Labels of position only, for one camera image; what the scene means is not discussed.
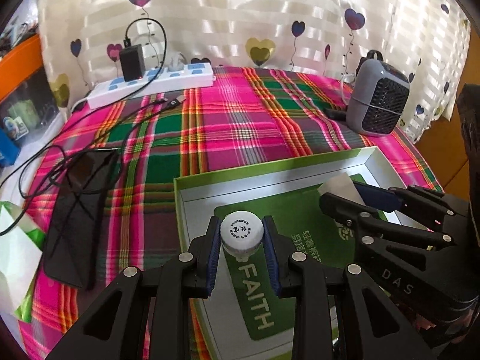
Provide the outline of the grey mini fan heater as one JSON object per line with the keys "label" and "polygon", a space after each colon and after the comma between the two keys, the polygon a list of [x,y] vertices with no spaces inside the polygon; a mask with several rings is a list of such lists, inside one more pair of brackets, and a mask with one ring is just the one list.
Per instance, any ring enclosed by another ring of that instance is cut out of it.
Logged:
{"label": "grey mini fan heater", "polygon": [[405,74],[372,49],[360,59],[346,106],[346,124],[367,136],[385,136],[395,129],[410,93]]}

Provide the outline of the wooden cabinet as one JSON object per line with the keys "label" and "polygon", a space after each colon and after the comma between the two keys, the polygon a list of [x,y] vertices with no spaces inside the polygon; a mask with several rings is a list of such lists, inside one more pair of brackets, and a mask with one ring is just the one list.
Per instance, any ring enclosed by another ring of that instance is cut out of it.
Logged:
{"label": "wooden cabinet", "polygon": [[[473,30],[470,35],[469,52],[464,71],[456,91],[460,96],[464,84],[479,85],[479,35]],[[416,143],[437,181],[447,194],[463,200],[470,197],[469,164],[461,136],[461,119],[454,105],[450,121],[441,117],[423,133]]]}

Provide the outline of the green white tissue pack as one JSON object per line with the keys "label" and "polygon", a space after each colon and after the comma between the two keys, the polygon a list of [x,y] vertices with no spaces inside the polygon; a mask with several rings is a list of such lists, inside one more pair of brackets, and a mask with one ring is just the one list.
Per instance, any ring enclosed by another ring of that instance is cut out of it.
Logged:
{"label": "green white tissue pack", "polygon": [[46,234],[11,202],[1,203],[1,312],[30,323]]}

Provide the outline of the white wall charger plug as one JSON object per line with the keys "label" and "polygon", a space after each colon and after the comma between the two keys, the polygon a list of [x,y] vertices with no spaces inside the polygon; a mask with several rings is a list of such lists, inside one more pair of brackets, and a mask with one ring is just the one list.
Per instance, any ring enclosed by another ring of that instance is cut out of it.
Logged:
{"label": "white wall charger plug", "polygon": [[330,193],[360,205],[364,204],[352,179],[346,173],[340,173],[326,180],[326,182],[319,186],[317,191],[320,196]]}

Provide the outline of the green shallow cardboard box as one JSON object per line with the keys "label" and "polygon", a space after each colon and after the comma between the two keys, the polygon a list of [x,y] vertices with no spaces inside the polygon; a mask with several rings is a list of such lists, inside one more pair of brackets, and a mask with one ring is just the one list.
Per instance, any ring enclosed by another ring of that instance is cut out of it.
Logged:
{"label": "green shallow cardboard box", "polygon": [[383,194],[404,183],[376,147],[177,178],[185,254],[206,253],[208,295],[194,308],[214,359],[430,359],[387,297],[411,285],[390,268],[377,284],[360,261],[360,220],[389,228],[411,219]]}

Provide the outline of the plaid pink green tablecloth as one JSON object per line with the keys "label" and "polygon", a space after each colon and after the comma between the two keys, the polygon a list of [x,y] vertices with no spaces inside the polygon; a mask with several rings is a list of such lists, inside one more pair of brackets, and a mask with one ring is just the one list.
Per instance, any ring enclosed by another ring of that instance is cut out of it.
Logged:
{"label": "plaid pink green tablecloth", "polygon": [[222,67],[210,88],[191,89],[178,108],[160,113],[149,97],[103,111],[73,114],[38,167],[41,182],[63,152],[94,141],[127,141],[126,169],[107,194],[97,255],[97,286],[129,265],[157,267],[179,248],[174,180],[203,172],[376,146],[406,185],[440,189],[402,131],[363,137],[326,118],[341,105],[337,80],[250,67]]}

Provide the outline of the heart patterned white curtain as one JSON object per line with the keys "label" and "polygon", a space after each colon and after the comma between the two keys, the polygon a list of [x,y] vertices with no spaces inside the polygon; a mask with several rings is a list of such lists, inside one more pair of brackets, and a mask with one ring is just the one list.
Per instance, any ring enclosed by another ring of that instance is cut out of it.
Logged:
{"label": "heart patterned white curtain", "polygon": [[418,141],[450,118],[470,22],[455,0],[37,0],[42,58],[64,111],[120,74],[125,38],[145,65],[215,66],[351,77],[378,50],[411,83],[400,127]]}

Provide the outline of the white bottle cap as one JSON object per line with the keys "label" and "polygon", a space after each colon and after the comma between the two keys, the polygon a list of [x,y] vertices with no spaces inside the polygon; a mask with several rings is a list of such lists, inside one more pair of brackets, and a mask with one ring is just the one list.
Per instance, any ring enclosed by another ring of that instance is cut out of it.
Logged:
{"label": "white bottle cap", "polygon": [[262,243],[264,225],[250,211],[234,211],[222,220],[220,236],[224,250],[238,262],[245,263]]}

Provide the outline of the blue carton box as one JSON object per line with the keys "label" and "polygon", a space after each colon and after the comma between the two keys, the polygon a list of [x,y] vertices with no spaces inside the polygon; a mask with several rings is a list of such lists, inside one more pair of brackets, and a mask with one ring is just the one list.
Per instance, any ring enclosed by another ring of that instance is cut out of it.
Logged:
{"label": "blue carton box", "polygon": [[9,167],[13,165],[19,153],[20,148],[0,129],[0,166]]}

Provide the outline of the orange lidded storage bin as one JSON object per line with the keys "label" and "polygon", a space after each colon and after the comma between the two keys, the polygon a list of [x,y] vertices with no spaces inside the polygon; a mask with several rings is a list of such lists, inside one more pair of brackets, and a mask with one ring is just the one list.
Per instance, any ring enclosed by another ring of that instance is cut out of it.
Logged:
{"label": "orange lidded storage bin", "polygon": [[39,140],[58,113],[33,35],[1,60],[1,130],[22,147]]}

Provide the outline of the white power strip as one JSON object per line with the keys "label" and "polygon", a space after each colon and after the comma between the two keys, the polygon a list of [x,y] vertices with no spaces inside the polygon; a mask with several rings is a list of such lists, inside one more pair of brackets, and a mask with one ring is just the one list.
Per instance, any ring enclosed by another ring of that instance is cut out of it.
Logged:
{"label": "white power strip", "polygon": [[179,71],[171,71],[167,67],[162,71],[154,68],[136,80],[126,81],[121,76],[99,83],[86,100],[90,109],[97,109],[120,99],[207,88],[213,86],[214,80],[215,76],[210,63],[186,64]]}

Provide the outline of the black smartphone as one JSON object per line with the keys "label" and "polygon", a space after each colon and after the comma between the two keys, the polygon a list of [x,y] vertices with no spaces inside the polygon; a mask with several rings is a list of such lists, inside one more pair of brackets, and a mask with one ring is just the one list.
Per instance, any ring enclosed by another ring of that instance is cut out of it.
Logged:
{"label": "black smartphone", "polygon": [[49,278],[77,289],[95,285],[107,187],[118,158],[116,149],[88,150],[67,165],[42,255]]}

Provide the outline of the black power adapter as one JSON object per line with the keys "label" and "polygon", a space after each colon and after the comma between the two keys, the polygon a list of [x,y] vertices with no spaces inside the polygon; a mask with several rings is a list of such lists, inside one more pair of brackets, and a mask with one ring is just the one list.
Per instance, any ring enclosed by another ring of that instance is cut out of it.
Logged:
{"label": "black power adapter", "polygon": [[146,71],[143,47],[134,45],[122,49],[120,65],[125,81],[141,79]]}

